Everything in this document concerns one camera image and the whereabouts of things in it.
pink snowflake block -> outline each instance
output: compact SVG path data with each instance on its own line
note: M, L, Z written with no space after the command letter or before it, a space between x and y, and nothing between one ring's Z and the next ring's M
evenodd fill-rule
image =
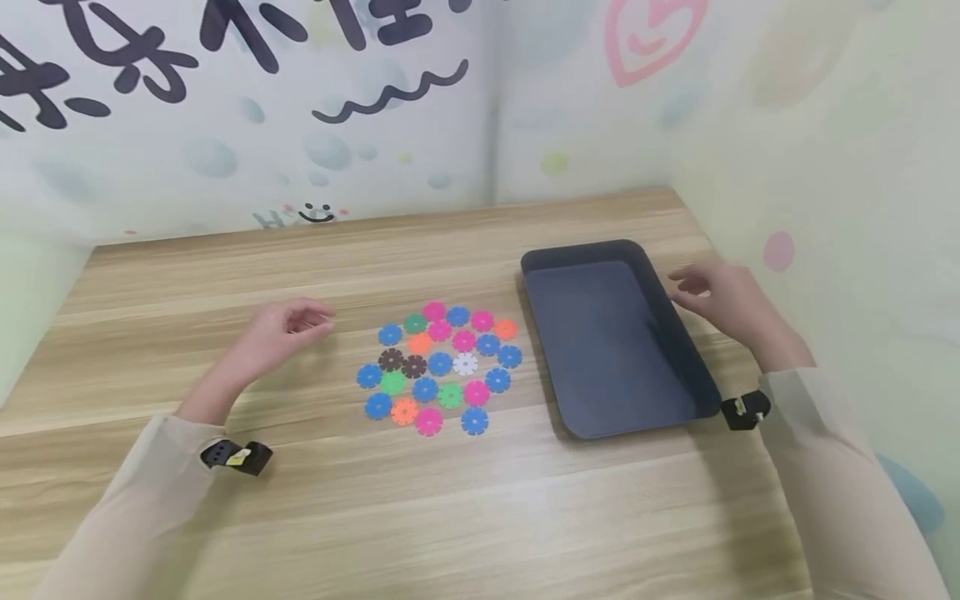
M493 315L486 310L478 310L473 313L470 324L472 324L473 328L477 331L490 331L493 329Z
M461 330L453 334L453 347L458 352L469 352L477 345L477 338L469 331Z
M424 438L432 438L444 427L444 415L436 408L424 408L417 414L414 426Z
M446 317L446 306L443 302L428 302L426 306L423 307L423 316L426 317L427 321L439 321L443 317Z
M483 406L490 399L490 388L483 381L470 381L464 386L464 400L470 406Z
M426 328L427 335L429 335L430 339L434 342L445 342L452 332L453 329L450 328L450 324L443 319L434 321Z

wall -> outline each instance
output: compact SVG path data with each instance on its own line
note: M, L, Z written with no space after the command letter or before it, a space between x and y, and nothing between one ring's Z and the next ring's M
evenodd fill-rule
M956 595L960 7L870 7L780 7L676 182L858 401Z
M417 4L0 5L0 78L30 74L2 216L113 243L675 185L859 400L956 592L960 8Z
M60 305L90 247L0 229L0 407Z

wood grain surface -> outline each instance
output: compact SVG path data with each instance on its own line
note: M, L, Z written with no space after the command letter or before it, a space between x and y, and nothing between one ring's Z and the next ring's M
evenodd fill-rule
M98 249L0 413L0 597L30 596L254 308L296 296L336 306L337 330L243 394L230 436L274 460L220 475L157 598L808 597L758 435L717 418L581 442L559 424L519 259L617 238L661 276L712 253L669 189ZM433 299L520 324L526 359L481 437L461 411L433 439L364 415L378 328ZM725 396L756 388L744 348L682 317Z

green snowflake block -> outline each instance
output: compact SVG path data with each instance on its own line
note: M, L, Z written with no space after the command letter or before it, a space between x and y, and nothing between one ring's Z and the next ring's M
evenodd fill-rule
M460 408L464 403L464 389L456 383L445 383L440 386L440 393L437 394L437 401L443 408Z
M407 330L407 333L421 333L426 331L426 318L419 313L414 313L407 317L406 321L403 322L403 328Z
M380 390L387 396L396 396L405 387L407 387L407 378L399 371L385 372L380 379Z

sleeve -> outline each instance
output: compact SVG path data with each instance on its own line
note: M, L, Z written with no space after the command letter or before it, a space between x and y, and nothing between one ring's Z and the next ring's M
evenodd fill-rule
M223 436L222 427L173 416L151 420L35 599L141 597L213 483L201 451Z
M818 600L949 600L943 578L860 430L818 369L767 373L760 426Z

